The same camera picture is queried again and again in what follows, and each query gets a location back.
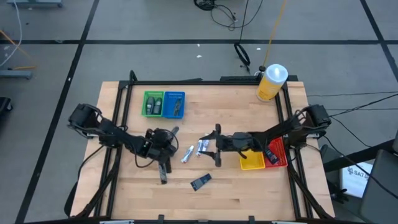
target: label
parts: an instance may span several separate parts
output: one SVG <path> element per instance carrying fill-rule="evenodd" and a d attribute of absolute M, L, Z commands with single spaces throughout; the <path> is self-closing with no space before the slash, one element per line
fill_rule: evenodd
<path fill-rule="evenodd" d="M 271 83 L 264 77 L 257 88 L 257 96 L 260 100 L 270 100 L 278 94 L 281 86 Z"/>

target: black floor line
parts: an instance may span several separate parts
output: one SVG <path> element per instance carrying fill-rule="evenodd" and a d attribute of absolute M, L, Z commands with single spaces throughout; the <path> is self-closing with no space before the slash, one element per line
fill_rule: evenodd
<path fill-rule="evenodd" d="M 368 4 L 366 3 L 365 0 L 361 0 L 361 4 L 363 9 L 365 10 L 365 13 L 369 19 L 369 22 L 372 25 L 373 31 L 376 34 L 377 39 L 381 42 L 381 49 L 383 49 L 384 55 L 386 56 L 386 59 L 388 61 L 388 64 L 391 67 L 391 70 L 394 74 L 394 76 L 396 77 L 396 80 L 398 81 L 398 67 L 396 64 L 396 61 L 394 60 L 393 56 L 391 55 L 390 49 L 388 49 L 388 46 L 386 44 L 386 42 L 384 41 L 384 37 L 380 32 L 379 27 L 377 26 L 376 21 L 374 20 L 374 17 L 372 15 L 372 12 L 368 6 Z"/>
<path fill-rule="evenodd" d="M 175 40 L 85 40 L 84 44 L 143 45 L 143 44 L 234 44 L 236 39 L 175 39 Z M 81 40 L 23 40 L 22 44 L 80 44 Z M 269 40 L 247 39 L 242 44 L 268 44 Z M 272 40 L 273 44 L 307 45 L 374 45 L 398 44 L 398 40 Z M 9 44 L 0 40 L 0 44 Z"/>
<path fill-rule="evenodd" d="M 95 11 L 96 11 L 97 6 L 98 6 L 98 2 L 99 2 L 99 0 L 94 0 L 93 5 L 91 7 L 91 11 L 90 11 L 90 14 L 89 14 L 89 16 L 87 18 L 85 28 L 84 28 L 83 33 L 81 35 L 79 46 L 77 47 L 75 56 L 74 56 L 74 58 L 72 60 L 72 64 L 70 66 L 70 69 L 69 69 L 69 72 L 68 72 L 68 76 L 67 76 L 67 78 L 65 80 L 65 84 L 64 84 L 64 86 L 62 88 L 60 99 L 59 99 L 59 101 L 57 103 L 57 107 L 55 109 L 54 116 L 53 116 L 53 118 L 51 120 L 51 123 L 50 123 L 49 131 L 47 132 L 47 135 L 45 137 L 45 140 L 44 140 L 44 143 L 43 143 L 43 146 L 42 146 L 42 150 L 41 150 L 41 152 L 39 154 L 39 158 L 37 160 L 37 163 L 36 163 L 35 169 L 33 171 L 32 177 L 30 178 L 30 182 L 29 182 L 28 188 L 26 190 L 24 199 L 22 201 L 21 207 L 20 207 L 20 209 L 18 211 L 18 215 L 17 215 L 15 223 L 24 223 L 24 221 L 25 221 L 25 218 L 26 218 L 26 215 L 27 215 L 27 212 L 28 212 L 28 209 L 29 209 L 29 205 L 30 205 L 30 203 L 32 201 L 34 192 L 36 190 L 37 183 L 39 182 L 40 174 L 42 172 L 45 159 L 47 157 L 47 154 L 49 153 L 51 141 L 52 141 L 52 138 L 54 136 L 55 130 L 57 128 L 57 124 L 58 124 L 58 121 L 60 119 L 61 112 L 62 112 L 63 106 L 65 104 L 65 100 L 67 98 L 67 95 L 68 95 L 70 84 L 71 84 L 71 82 L 73 80 L 73 76 L 75 74 L 75 71 L 76 71 L 80 56 L 81 56 L 81 51 L 83 50 L 84 40 L 86 40 L 87 35 L 88 35 L 88 31 L 89 31 L 90 26 L 91 26 L 91 23 L 93 22 L 93 18 L 94 18 Z"/>

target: gray floor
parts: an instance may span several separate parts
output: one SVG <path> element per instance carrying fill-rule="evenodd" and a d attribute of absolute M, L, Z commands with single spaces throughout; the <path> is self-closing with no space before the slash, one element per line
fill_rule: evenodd
<path fill-rule="evenodd" d="M 241 21 L 244 0 L 218 0 L 236 12 Z M 64 8 L 20 9 L 24 39 L 78 40 L 83 32 L 93 0 L 65 0 Z M 260 1 L 249 3 L 251 18 Z M 244 29 L 244 39 L 268 39 L 282 1 L 264 0 L 253 22 Z M 397 1 L 368 1 L 386 40 L 398 39 Z M 0 0 L 0 29 L 13 39 L 19 36 L 16 11 Z M 215 18 L 228 23 L 223 14 Z M 237 39 L 211 20 L 210 13 L 186 0 L 100 0 L 88 33 L 89 40 L 156 39 Z M 360 1 L 288 1 L 276 39 L 284 40 L 377 40 Z M 0 58 L 11 52 L 0 45 Z M 251 71 L 264 59 L 266 45 L 244 45 L 250 55 Z M 0 134 L 0 217 L 13 223 L 44 143 L 77 45 L 22 45 L 37 68 L 31 80 L 0 79 L 0 96 L 12 98 L 14 111 L 2 124 Z M 389 45 L 398 57 L 398 45 Z M 272 46 L 271 63 L 285 65 L 291 74 L 305 82 L 308 95 L 397 91 L 398 83 L 379 44 L 375 45 L 280 45 Z M 3 67 L 30 65 L 20 52 Z M 127 79 L 133 69 L 140 80 L 182 80 L 202 77 L 218 80 L 222 75 L 248 75 L 240 67 L 230 44 L 152 44 L 85 45 L 72 85 L 56 128 L 47 160 L 40 175 L 27 222 L 65 218 L 63 204 L 76 181 L 86 141 L 66 127 L 77 103 L 96 104 L 101 82 Z M 387 95 L 310 97 L 311 103 L 328 109 L 345 109 Z M 370 108 L 398 108 L 398 98 Z M 366 144 L 377 144 L 394 137 L 398 129 L 396 111 L 355 111 L 339 116 Z M 348 154 L 364 148 L 360 142 L 334 122 L 327 134 L 333 144 Z M 352 218 L 336 207 L 338 217 Z"/>

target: white bottle cap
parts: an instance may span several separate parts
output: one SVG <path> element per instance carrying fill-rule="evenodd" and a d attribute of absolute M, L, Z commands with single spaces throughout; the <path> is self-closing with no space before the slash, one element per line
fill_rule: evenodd
<path fill-rule="evenodd" d="M 267 67 L 266 77 L 275 85 L 283 84 L 288 76 L 289 73 L 287 72 L 287 69 L 279 64 L 273 64 Z"/>

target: yellow bottle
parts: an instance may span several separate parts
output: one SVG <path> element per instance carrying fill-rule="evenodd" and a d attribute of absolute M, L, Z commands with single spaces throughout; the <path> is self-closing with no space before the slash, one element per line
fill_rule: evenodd
<path fill-rule="evenodd" d="M 288 72 L 285 67 L 279 64 L 270 65 L 262 76 L 257 97 L 261 101 L 269 101 L 278 94 L 282 85 L 286 82 Z"/>

